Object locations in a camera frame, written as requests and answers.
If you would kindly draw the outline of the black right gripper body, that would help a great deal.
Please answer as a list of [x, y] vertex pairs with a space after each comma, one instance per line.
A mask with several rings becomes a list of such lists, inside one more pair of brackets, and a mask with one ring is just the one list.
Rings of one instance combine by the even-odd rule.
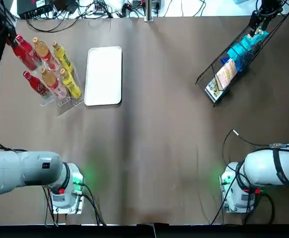
[[259, 15], [274, 15], [282, 12], [281, 0], [261, 0], [261, 5], [258, 6], [258, 0], [255, 3], [255, 11]]

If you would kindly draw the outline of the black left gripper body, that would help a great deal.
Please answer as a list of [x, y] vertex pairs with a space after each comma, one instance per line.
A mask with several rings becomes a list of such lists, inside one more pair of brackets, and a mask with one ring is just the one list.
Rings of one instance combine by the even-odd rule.
[[14, 40], [16, 37], [15, 30], [16, 20], [10, 11], [0, 2], [0, 37]]

